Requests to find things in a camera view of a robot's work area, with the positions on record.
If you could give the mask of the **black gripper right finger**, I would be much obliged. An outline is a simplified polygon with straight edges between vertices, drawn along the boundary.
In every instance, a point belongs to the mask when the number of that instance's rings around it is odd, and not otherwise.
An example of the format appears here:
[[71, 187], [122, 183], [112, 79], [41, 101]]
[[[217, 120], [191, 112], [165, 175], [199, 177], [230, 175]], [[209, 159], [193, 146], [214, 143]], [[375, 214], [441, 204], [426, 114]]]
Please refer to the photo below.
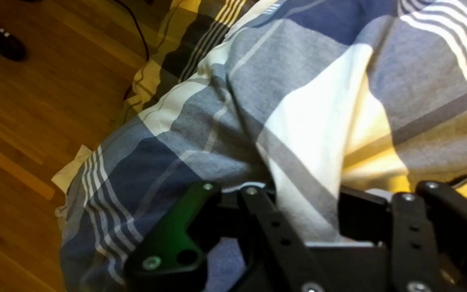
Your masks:
[[342, 188], [339, 230], [344, 237], [360, 242], [388, 242], [391, 238], [389, 201], [378, 195]]

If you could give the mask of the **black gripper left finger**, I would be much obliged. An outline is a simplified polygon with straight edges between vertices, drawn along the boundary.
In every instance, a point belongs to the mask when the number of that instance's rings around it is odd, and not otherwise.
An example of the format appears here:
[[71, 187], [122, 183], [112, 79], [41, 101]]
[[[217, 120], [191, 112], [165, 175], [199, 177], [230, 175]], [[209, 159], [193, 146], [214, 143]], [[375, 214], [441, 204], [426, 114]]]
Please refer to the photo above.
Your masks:
[[248, 185], [240, 191], [240, 204], [251, 216], [250, 229], [255, 232], [259, 250], [269, 258], [289, 260], [297, 238], [268, 191]]

